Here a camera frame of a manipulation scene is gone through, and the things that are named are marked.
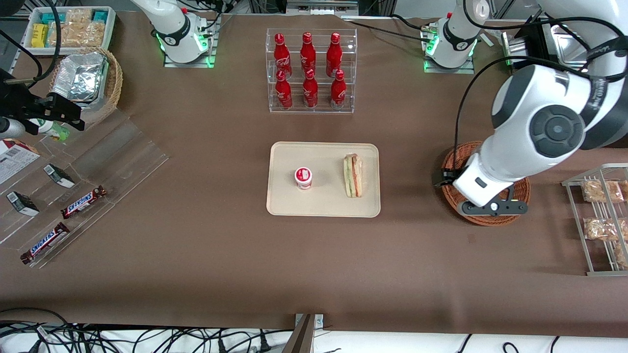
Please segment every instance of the red bottle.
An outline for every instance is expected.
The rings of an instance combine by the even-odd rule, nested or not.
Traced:
[[[342,62],[342,48],[340,47],[340,34],[332,33],[332,43],[327,49],[327,68],[325,72],[327,76],[334,77],[336,70],[340,68]]]
[[[305,72],[303,103],[308,108],[314,108],[318,104],[318,82],[314,79],[314,70],[311,68]]]
[[[336,71],[336,79],[332,82],[332,109],[339,111],[342,109],[342,105],[345,102],[345,93],[347,91],[347,84],[345,83],[345,72],[342,70]]]
[[[286,73],[283,71],[277,71],[275,90],[277,91],[280,108],[287,111],[292,106],[292,90],[290,89],[290,84],[286,81]]]
[[[285,39],[281,33],[275,35],[275,63],[277,63],[277,70],[283,71],[286,74],[286,79],[292,76],[292,66],[290,65],[290,51],[286,46]]]
[[[309,69],[316,72],[316,50],[312,45],[312,34],[305,32],[303,34],[303,46],[301,47],[301,67],[303,72],[307,72]]]

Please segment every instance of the table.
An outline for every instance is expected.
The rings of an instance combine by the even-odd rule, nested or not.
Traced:
[[[355,114],[304,119],[268,112],[266,28],[352,24],[235,16],[220,32],[215,68],[205,70],[161,67],[145,15],[119,19],[111,48],[124,71],[119,107],[171,158],[43,269],[0,249],[1,308],[45,307],[91,323],[287,328],[294,313],[317,312],[335,330],[626,336],[628,281],[584,276],[559,184],[625,161],[625,151],[577,152],[531,177],[530,211],[517,222],[477,227],[452,213],[430,181],[452,147],[471,76],[423,73],[417,42],[358,27]],[[417,34],[399,21],[368,23]],[[500,50],[480,44],[477,67]],[[32,75],[28,60],[20,57],[16,76]],[[461,141],[492,131],[490,106],[507,74],[483,76],[468,97]],[[34,92],[46,89],[39,83]],[[269,215],[277,141],[376,145],[379,216]]]

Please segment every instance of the wicker basket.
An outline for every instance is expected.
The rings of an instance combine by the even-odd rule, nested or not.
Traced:
[[[467,160],[469,159],[469,157],[471,157],[471,155],[475,151],[475,148],[480,146],[481,144],[482,144],[481,141],[471,141],[471,142],[463,143],[460,146],[458,146],[458,151],[456,153],[457,154],[456,169],[462,168],[467,163]],[[452,165],[453,165],[453,149],[445,157],[445,161],[443,162],[443,167],[451,168]],[[453,185],[444,186],[443,193],[445,194],[445,198],[447,199],[447,202],[449,202],[449,204],[455,210],[458,209],[458,204],[460,204],[460,202],[467,201],[467,199]],[[508,191],[504,190],[499,194],[499,196],[502,199],[505,199],[507,197],[507,194],[508,194]],[[528,178],[523,178],[522,180],[519,180],[518,182],[514,184],[514,196],[512,198],[529,203],[530,181],[528,180]],[[480,216],[480,217],[463,216],[463,217],[466,218],[469,222],[473,222],[479,225],[486,225],[489,227],[510,224],[514,222],[517,218],[519,218],[518,215],[502,215],[498,217],[494,217],[494,216]]]
[[[90,107],[87,106],[81,112],[81,119],[85,121],[86,125],[88,125],[88,128],[98,124],[107,116],[109,116],[114,110],[116,110],[118,100],[120,99],[120,93],[122,92],[122,68],[120,67],[120,64],[117,62],[116,58],[111,52],[103,48],[91,47],[83,48],[79,51],[80,54],[89,54],[93,52],[101,53],[107,57],[109,61],[109,70],[107,71],[107,80],[105,81],[105,93],[103,97],[104,105],[97,110],[90,109]],[[57,64],[57,67],[52,73],[50,90],[52,90],[52,86],[55,83],[55,79],[57,78],[58,73],[59,64]]]

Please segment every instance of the sandwich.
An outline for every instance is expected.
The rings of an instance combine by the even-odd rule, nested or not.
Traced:
[[[347,155],[343,160],[347,197],[362,197],[362,158]]]

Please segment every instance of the clear acrylic shelf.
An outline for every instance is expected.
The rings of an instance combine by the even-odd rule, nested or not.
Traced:
[[[305,75],[301,69],[301,46],[303,44],[303,33],[312,34],[312,44],[316,49],[316,81],[318,82],[318,105],[308,108],[303,103],[303,81]],[[331,86],[333,78],[325,74],[327,62],[327,48],[330,44],[330,37],[333,32],[340,34],[340,47],[342,48],[341,68],[345,72],[345,83],[347,84],[345,104],[339,111],[333,110],[330,105]],[[277,92],[275,91],[277,66],[274,61],[274,36],[277,33],[283,34],[286,46],[290,51],[290,62],[292,64],[292,76],[288,79],[292,90],[292,108],[282,110]],[[355,76],[357,73],[357,30],[309,30],[294,28],[268,28],[266,30],[266,76],[268,79],[268,108],[271,112],[281,112],[288,114],[309,113],[309,114],[351,114],[355,110]]]
[[[15,261],[55,225],[63,222],[70,233],[29,264],[41,268],[94,222],[106,214],[168,157],[120,110],[85,131],[71,130],[64,142],[43,138],[34,147],[40,157],[0,185],[0,247],[15,249]],[[53,164],[75,182],[72,188],[56,184],[43,167]],[[85,210],[64,220],[61,210],[102,185],[107,191]],[[29,196],[40,213],[34,217],[15,211],[6,195]]]

